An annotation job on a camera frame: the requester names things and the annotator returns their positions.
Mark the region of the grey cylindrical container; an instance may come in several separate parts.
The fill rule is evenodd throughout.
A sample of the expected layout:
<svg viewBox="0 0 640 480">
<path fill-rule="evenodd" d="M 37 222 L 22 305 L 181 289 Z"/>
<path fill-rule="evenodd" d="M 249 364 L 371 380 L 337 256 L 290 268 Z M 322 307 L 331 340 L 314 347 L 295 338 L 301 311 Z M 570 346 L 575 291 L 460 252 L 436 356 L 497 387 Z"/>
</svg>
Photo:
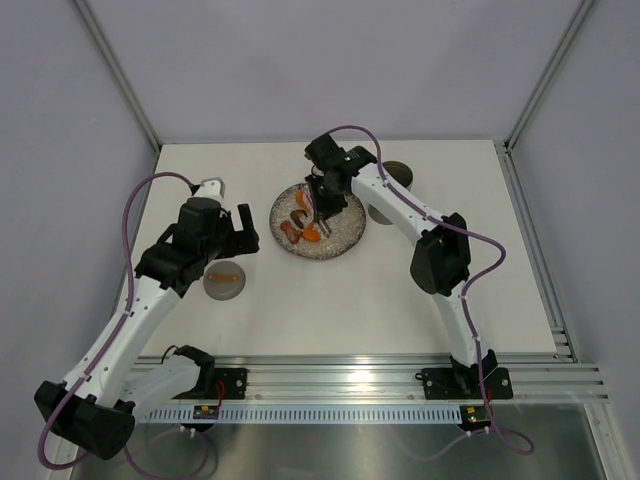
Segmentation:
<svg viewBox="0 0 640 480">
<path fill-rule="evenodd" d="M 413 171 L 408 165 L 398 161 L 385 161 L 383 163 L 383 167 L 386 172 L 400 185 L 402 185 L 407 190 L 411 190 L 414 175 Z M 392 224 L 389 219 L 387 219 L 379 210 L 377 210 L 371 204 L 368 205 L 368 214 L 374 222 L 380 225 L 388 226 Z"/>
</svg>

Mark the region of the orange carrot piece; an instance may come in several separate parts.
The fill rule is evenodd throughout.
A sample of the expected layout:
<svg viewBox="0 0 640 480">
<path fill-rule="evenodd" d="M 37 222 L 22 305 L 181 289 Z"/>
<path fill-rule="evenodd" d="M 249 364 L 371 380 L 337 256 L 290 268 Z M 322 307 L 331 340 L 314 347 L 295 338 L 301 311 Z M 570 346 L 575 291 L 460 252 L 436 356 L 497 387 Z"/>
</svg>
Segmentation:
<svg viewBox="0 0 640 480">
<path fill-rule="evenodd" d="M 302 232 L 302 237 L 312 243 L 319 242 L 322 237 L 321 234 L 315 229 L 315 223 L 309 223 Z"/>
</svg>

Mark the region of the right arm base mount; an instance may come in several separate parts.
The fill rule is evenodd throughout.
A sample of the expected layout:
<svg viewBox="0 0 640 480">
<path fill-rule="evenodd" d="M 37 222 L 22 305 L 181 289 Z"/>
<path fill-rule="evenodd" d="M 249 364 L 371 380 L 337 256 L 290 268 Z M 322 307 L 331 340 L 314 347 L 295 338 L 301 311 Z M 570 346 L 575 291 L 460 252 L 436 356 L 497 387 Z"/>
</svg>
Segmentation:
<svg viewBox="0 0 640 480">
<path fill-rule="evenodd" d="M 482 400 L 479 385 L 462 387 L 454 379 L 452 368 L 425 368 L 414 374 L 414 379 L 422 384 L 426 400 Z M 485 375 L 486 397 L 491 400 L 511 400 L 514 398 L 509 371 L 497 367 Z"/>
</svg>

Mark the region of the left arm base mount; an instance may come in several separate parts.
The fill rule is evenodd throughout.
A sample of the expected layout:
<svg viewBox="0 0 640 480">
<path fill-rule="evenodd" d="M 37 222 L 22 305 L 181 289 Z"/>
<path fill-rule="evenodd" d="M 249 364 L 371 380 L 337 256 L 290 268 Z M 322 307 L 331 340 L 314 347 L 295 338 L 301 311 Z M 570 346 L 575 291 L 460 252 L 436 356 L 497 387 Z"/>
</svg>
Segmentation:
<svg viewBox="0 0 640 480">
<path fill-rule="evenodd" d="M 241 367 L 219 367 L 214 356 L 193 346 L 171 345 L 163 354 L 161 362 L 178 356 L 193 361 L 199 368 L 195 386 L 175 396 L 176 400 L 243 400 L 247 388 L 248 370 Z"/>
</svg>

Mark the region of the orange food piece top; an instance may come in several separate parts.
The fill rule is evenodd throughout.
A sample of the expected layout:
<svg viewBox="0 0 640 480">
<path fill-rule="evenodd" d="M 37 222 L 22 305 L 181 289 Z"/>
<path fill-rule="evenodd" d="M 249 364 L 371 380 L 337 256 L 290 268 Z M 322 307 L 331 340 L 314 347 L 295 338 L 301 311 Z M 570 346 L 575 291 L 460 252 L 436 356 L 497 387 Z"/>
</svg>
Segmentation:
<svg viewBox="0 0 640 480">
<path fill-rule="evenodd" d="M 310 212 L 313 210 L 313 206 L 311 201 L 309 200 L 308 194 L 304 190 L 298 190 L 295 194 L 296 203 L 305 211 Z"/>
</svg>

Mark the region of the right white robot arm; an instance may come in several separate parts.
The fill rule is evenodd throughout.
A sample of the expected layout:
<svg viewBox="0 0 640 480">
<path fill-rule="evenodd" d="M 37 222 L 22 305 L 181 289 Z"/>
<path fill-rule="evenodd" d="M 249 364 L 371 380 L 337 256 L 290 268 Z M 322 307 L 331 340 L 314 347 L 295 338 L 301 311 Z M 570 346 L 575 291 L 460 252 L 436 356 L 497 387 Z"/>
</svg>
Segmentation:
<svg viewBox="0 0 640 480">
<path fill-rule="evenodd" d="M 352 194 L 379 210 L 405 235 L 414 248 L 410 276 L 432 296 L 447 329 L 451 366 L 445 370 L 445 379 L 462 398 L 485 394 L 498 362 L 472 319 L 468 293 L 473 283 L 504 262 L 505 248 L 469 231 L 461 215 L 443 215 L 427 207 L 374 159 L 347 153 L 332 160 L 315 160 L 305 181 L 317 218 L 337 215 L 346 206 L 346 196 Z M 469 272 L 471 238 L 500 252 L 495 264 L 474 276 Z"/>
</svg>

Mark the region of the grey round lid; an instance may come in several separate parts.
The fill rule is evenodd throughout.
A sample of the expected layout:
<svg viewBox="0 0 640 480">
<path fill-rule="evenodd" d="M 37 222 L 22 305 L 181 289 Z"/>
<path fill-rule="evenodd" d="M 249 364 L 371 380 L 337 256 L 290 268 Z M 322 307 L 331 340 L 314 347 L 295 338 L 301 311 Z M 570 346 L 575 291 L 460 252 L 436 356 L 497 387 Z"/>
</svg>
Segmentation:
<svg viewBox="0 0 640 480">
<path fill-rule="evenodd" d="M 241 294 L 245 286 L 245 271 L 236 262 L 214 262 L 204 273 L 203 288 L 206 295 L 213 300 L 232 300 Z"/>
</svg>

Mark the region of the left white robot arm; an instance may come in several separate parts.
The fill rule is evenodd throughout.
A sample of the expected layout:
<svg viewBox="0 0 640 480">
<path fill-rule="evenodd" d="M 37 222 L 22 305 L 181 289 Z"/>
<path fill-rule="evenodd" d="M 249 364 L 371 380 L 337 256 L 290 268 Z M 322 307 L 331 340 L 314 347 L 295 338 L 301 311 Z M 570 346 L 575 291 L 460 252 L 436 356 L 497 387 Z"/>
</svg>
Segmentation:
<svg viewBox="0 0 640 480">
<path fill-rule="evenodd" d="M 254 254 L 259 235 L 249 205 L 238 207 L 241 230 L 212 198 L 191 197 L 178 219 L 128 274 L 125 305 L 58 383 L 43 382 L 34 400 L 53 433 L 109 460 L 124 449 L 137 421 L 177 396 L 203 398 L 215 388 L 215 359 L 189 345 L 147 374 L 126 377 L 142 349 L 192 284 L 216 259 Z"/>
</svg>

